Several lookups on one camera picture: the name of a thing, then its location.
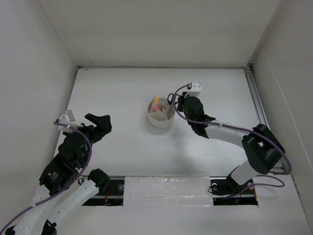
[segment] cable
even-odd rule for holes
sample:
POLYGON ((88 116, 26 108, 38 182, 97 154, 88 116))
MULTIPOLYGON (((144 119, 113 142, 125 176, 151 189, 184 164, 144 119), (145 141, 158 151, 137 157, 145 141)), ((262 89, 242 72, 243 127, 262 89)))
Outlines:
MULTIPOLYGON (((182 87, 179 87, 177 89, 177 91, 175 91, 174 93, 174 97, 176 96, 176 94, 183 88, 186 88, 186 87, 190 87, 190 84, 187 84, 187 85, 184 85, 182 87)), ((174 105, 174 109, 176 111, 176 113, 183 119, 185 119, 186 121, 188 122, 192 122, 192 123, 196 123, 196 124, 203 124, 203 125, 216 125, 216 126, 219 126, 220 123, 219 122, 203 122, 203 121, 193 121, 193 120, 190 120, 186 117, 184 117, 178 110, 177 110, 177 107, 176 105, 174 105)), ((285 172, 285 173, 278 173, 278 172, 273 172, 273 171, 270 171, 270 173, 272 174, 275 174, 275 175, 288 175, 290 172, 291 172, 291 163, 288 159, 288 157, 286 156, 286 154, 273 142, 271 141, 269 138, 255 132, 255 131, 252 131, 252 130, 249 130, 249 129, 246 129, 246 128, 243 128, 243 127, 237 127, 237 126, 232 126, 232 125, 228 125, 228 124, 223 124, 223 127, 226 127, 228 129, 233 129, 233 130, 239 130, 239 131, 244 131, 244 132, 249 132, 249 133, 252 133, 260 138, 262 138, 263 140, 265 140, 266 142, 268 142, 270 145, 272 145, 282 156, 283 158, 285 159, 287 165, 288 165, 288 170, 285 172)))
MULTIPOLYGON (((58 123, 58 122, 54 122, 53 123, 54 125, 57 125, 57 126, 64 126, 64 127, 67 127, 66 124, 62 124, 62 123, 58 123)), ((36 206, 39 206, 47 201, 50 201, 51 199, 55 198, 56 196, 60 195, 62 192, 64 192, 65 190, 67 190, 72 184, 74 184, 76 182, 76 180, 79 179, 79 177, 83 174, 83 172, 85 171, 85 169, 87 168, 89 162, 90 162, 90 159, 91 159, 91 154, 92 154, 92 145, 89 141, 89 139, 87 138, 87 136, 84 135, 84 133, 82 133, 81 131, 79 131, 78 129, 76 129, 75 127, 72 127, 72 126, 69 126, 69 129, 81 134, 85 140, 86 140, 86 143, 88 145, 88 148, 89 148, 89 155, 88 155, 88 159, 86 161, 86 164, 84 165, 83 169, 78 173, 78 175, 75 177, 75 179, 73 179, 69 184, 68 186, 64 187, 62 190, 60 190, 59 192, 57 192, 56 194, 52 195, 51 197, 48 197, 40 202, 37 202, 35 205, 36 206)), ((12 224, 17 218, 19 218, 21 215, 25 214, 26 212, 28 212, 29 210, 31 210, 33 207, 30 206, 30 207, 27 207, 25 210, 23 210, 22 212, 18 213, 13 219, 11 219, 0 231, 0 235, 9 227, 10 224, 12 224)))
POLYGON ((79 185, 82 185, 82 183, 83 183, 84 181, 85 181, 84 178, 79 178, 79 179, 77 180, 77 182, 78 182, 79 185))
POLYGON ((239 195, 239 194, 242 194, 244 191, 248 190, 248 189, 251 188, 252 186, 254 186, 254 187, 255 187, 255 186, 269 186, 269 187, 276 187, 276 188, 282 188, 282 187, 285 186, 285 183, 284 183, 282 180, 280 180, 280 179, 278 179, 278 178, 276 178, 276 177, 274 177, 274 176, 271 176, 271 175, 257 175, 256 177, 268 177, 268 178, 272 178, 272 179, 275 179, 275 180, 279 181, 279 182, 282 183, 282 184, 281 184, 281 185, 270 185, 270 184, 264 184, 264 183, 251 184, 251 185, 245 187, 243 190, 241 190, 240 192, 238 192, 238 193, 236 193, 236 194, 233 194, 233 195, 230 195, 230 196, 227 196, 227 197, 221 197, 220 199, 229 199, 229 198, 233 198, 233 197, 235 197, 235 196, 237 196, 237 195, 239 195))

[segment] pink object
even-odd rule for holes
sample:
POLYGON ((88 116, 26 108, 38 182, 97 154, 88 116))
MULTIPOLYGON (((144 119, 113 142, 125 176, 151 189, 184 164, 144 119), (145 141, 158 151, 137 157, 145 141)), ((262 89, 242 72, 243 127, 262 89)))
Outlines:
POLYGON ((153 104, 152 107, 157 111, 161 111, 160 108, 156 104, 153 104))

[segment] white table surface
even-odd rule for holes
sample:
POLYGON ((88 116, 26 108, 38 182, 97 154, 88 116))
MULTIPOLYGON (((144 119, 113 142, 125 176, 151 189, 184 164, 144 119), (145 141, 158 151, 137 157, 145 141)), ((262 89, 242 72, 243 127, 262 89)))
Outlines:
MULTIPOLYGON (((86 174, 101 168, 109 175, 186 178, 171 189, 158 177, 127 177, 125 206, 81 207, 58 234, 311 234, 291 176, 279 176, 284 188, 257 187, 259 206, 213 206, 205 189, 209 179, 190 178, 226 176, 246 160, 241 148, 198 137, 178 116, 168 129, 148 123, 145 110, 153 96, 166 97, 190 81, 201 82, 199 98, 208 115, 246 127, 259 123, 242 70, 79 70, 68 105, 76 120, 89 123, 84 119, 87 113, 112 118, 112 132, 93 146, 86 174), (191 197, 180 200, 186 195, 191 197)), ((254 182, 276 184, 260 177, 254 182)))
MULTIPOLYGON (((244 151, 223 141, 197 136, 178 115, 158 129, 146 110, 155 95, 200 81, 206 114, 239 126, 259 123, 243 70, 238 69, 80 69, 68 109, 78 122, 85 114, 109 114, 112 132, 93 146, 86 174, 101 168, 109 175, 228 175, 246 160, 244 151)), ((58 145, 63 142, 60 135, 58 145)))

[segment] white enclosure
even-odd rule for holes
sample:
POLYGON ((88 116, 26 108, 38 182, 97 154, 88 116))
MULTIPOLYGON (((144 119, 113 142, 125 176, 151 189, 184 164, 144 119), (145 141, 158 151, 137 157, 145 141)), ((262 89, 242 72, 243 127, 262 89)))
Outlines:
POLYGON ((310 234, 312 22, 312 0, 1 0, 0 229, 29 206, 62 141, 53 121, 67 106, 79 122, 88 112, 112 115, 113 131, 94 146, 90 163, 110 175, 226 175, 240 164, 242 149, 219 141, 204 148, 207 141, 177 116, 168 132, 146 120, 158 81, 164 89, 159 95, 166 97, 193 80, 195 67, 207 114, 248 127, 266 114, 293 166, 293 178, 282 176, 287 186, 259 187, 258 207, 215 207, 210 200, 208 208, 143 207, 141 199, 132 207, 82 207, 59 234, 310 234), (253 74, 243 68, 251 61, 253 74), (125 73, 125 67, 189 68, 125 73), (143 110, 128 124, 120 108, 131 112, 130 98, 135 111, 143 110), (139 142, 146 144, 135 148, 139 142), (164 143, 159 158, 155 143, 164 143))

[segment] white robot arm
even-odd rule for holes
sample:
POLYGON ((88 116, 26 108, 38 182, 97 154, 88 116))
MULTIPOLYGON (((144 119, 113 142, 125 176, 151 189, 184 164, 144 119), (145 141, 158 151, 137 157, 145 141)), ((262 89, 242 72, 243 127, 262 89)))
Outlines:
POLYGON ((208 139, 217 139, 242 147, 247 156, 247 161, 235 168, 226 178, 222 190, 214 192, 217 195, 236 194, 245 188, 253 177, 268 174, 285 153, 282 145, 273 133, 262 124, 253 127, 251 133, 246 128, 235 127, 228 123, 217 121, 214 117, 204 114, 203 105, 197 96, 201 92, 199 82, 188 84, 188 92, 179 96, 177 110, 184 112, 188 124, 194 132, 208 139))
POLYGON ((59 153, 44 169, 31 206, 16 216, 22 216, 21 221, 6 229, 8 224, 0 234, 6 229, 6 235, 55 235, 66 217, 92 196, 108 190, 110 177, 102 170, 95 169, 72 195, 56 206, 64 191, 87 167, 92 144, 101 140, 112 129, 108 115, 97 117, 87 114, 85 118, 96 126, 76 123, 70 110, 58 118, 55 124, 61 126, 60 130, 66 135, 58 148, 59 153))

